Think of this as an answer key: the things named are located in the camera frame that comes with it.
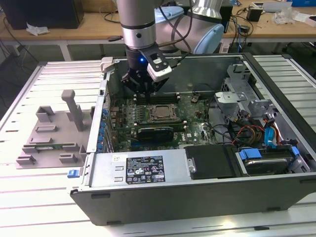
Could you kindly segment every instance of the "motherboard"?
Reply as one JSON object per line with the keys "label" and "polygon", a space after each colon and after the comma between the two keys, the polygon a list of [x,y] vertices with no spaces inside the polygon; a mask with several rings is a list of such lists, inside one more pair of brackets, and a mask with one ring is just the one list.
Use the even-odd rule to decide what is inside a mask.
{"label": "motherboard", "polygon": [[192,95],[182,95],[177,96],[174,103],[163,99],[157,102],[114,100],[110,123],[116,152],[217,144],[214,132],[206,123],[207,100],[194,101]]}

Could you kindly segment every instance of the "cardboard box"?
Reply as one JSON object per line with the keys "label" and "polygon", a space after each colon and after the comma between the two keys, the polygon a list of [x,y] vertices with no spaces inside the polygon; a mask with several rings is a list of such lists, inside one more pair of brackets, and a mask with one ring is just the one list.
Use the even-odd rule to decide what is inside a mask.
{"label": "cardboard box", "polygon": [[82,0],[85,12],[116,12],[117,7],[112,0]]}

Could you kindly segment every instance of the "floor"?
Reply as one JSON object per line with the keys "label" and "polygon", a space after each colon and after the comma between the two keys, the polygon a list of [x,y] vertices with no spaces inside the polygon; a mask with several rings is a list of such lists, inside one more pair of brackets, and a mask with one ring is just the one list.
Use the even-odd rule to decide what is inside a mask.
{"label": "floor", "polygon": [[[273,47],[273,43],[253,43],[252,46],[246,47],[244,51],[253,55],[269,55]],[[104,48],[106,56],[124,56],[123,45],[105,45]],[[71,45],[70,49],[74,60],[98,60],[102,57],[99,45]],[[58,46],[31,46],[29,51],[39,61],[63,61]],[[293,43],[287,49],[287,54],[290,54],[315,78],[316,57],[312,56],[315,51],[302,43]],[[237,47],[233,46],[231,52],[237,52]],[[11,55],[0,65],[0,118],[3,117],[7,108],[12,104],[36,65],[37,62],[29,54],[26,54],[23,48],[21,48],[19,57],[14,58]]]}

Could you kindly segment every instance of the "warning label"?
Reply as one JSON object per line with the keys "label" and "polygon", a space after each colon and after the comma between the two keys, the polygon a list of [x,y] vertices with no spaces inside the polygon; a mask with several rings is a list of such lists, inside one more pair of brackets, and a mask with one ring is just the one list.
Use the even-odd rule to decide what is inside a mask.
{"label": "warning label", "polygon": [[126,159],[126,183],[165,182],[162,156]]}

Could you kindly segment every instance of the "metal slatted table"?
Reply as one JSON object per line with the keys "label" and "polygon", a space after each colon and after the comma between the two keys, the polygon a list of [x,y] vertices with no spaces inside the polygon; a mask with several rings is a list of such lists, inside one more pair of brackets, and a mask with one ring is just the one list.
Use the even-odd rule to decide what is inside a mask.
{"label": "metal slatted table", "polygon": [[[309,76],[295,62],[280,56],[256,59],[315,129],[316,105],[313,99],[316,89]],[[69,197],[68,189],[77,185],[76,179],[67,178],[69,168],[15,169],[20,148],[37,121],[35,111],[38,106],[51,105],[55,111],[65,111],[67,106],[60,98],[62,90],[74,89],[76,102],[83,110],[90,109],[103,78],[99,65],[100,61],[82,61],[38,66],[0,122],[1,236],[219,234],[263,237],[316,234],[316,193],[305,197],[288,211],[98,227]],[[257,231],[254,228],[257,226],[270,229]]]}

